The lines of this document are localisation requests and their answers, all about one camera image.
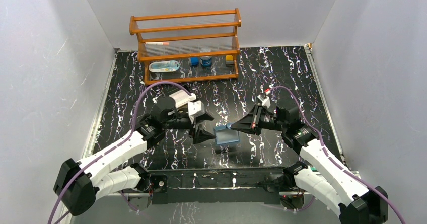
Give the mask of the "blue card holder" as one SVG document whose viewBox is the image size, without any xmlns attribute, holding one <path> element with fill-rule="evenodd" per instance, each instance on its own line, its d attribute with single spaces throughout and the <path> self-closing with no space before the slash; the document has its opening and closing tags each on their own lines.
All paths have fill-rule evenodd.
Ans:
<svg viewBox="0 0 427 224">
<path fill-rule="evenodd" d="M 240 142 L 239 132 L 232 130 L 231 125 L 231 123 L 227 123 L 214 128 L 216 145 L 230 145 Z"/>
</svg>

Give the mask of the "black card tray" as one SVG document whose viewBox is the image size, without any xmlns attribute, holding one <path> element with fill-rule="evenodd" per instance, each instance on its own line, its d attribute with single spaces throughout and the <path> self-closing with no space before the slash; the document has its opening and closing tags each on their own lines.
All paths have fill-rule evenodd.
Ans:
<svg viewBox="0 0 427 224">
<path fill-rule="evenodd" d="M 184 85 L 182 85 L 182 87 L 185 88 L 189 93 L 193 93 L 192 90 L 191 90 L 191 88 L 190 88 L 190 86 L 188 84 L 184 84 Z M 182 89 L 181 88 L 173 88 L 173 89 L 170 89 L 170 90 L 166 91 L 165 94 L 167 96 L 169 96 L 171 93 L 174 93 L 174 92 L 179 91 L 179 90 L 182 90 Z M 179 108 L 177 110 L 180 110 L 180 109 L 183 109 L 183 108 L 187 108 L 187 105 L 183 106 L 183 107 L 181 107 L 181 108 Z"/>
</svg>

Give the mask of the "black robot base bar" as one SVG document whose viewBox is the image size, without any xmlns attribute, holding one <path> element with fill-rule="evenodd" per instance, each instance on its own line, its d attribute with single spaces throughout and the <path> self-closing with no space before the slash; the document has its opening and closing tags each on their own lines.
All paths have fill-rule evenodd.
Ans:
<svg viewBox="0 0 427 224">
<path fill-rule="evenodd" d="M 152 170 L 163 186 L 154 190 L 154 204 L 261 202 L 297 209 L 305 191 L 284 177 L 283 167 Z"/>
</svg>

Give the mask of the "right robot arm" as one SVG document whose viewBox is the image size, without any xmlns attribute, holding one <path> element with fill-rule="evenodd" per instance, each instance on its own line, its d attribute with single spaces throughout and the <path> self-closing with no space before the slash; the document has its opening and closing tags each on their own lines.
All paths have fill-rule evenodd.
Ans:
<svg viewBox="0 0 427 224">
<path fill-rule="evenodd" d="M 299 188 L 308 191 L 330 208 L 341 223 L 385 223 L 388 205 L 383 199 L 387 193 L 380 186 L 369 189 L 322 145 L 316 133 L 300 117 L 298 107 L 286 109 L 277 106 L 270 112 L 256 104 L 250 113 L 231 125 L 232 130 L 259 135 L 263 129 L 281 131 L 285 144 L 293 149 L 316 171 L 302 162 L 285 168 L 284 186 L 290 191 Z"/>
</svg>

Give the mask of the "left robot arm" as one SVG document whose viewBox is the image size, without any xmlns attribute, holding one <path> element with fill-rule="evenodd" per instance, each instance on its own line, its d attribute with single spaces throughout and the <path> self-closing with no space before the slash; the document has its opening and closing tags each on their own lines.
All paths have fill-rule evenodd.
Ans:
<svg viewBox="0 0 427 224">
<path fill-rule="evenodd" d="M 194 144 L 214 139 L 212 133 L 200 126 L 201 122 L 213 119 L 200 100 L 160 97 L 151 112 L 123 138 L 89 157 L 63 162 L 53 191 L 73 216 L 83 214 L 100 198 L 123 189 L 160 191 L 162 177 L 152 176 L 140 164 L 121 170 L 117 167 L 159 144 L 169 129 L 188 130 Z"/>
</svg>

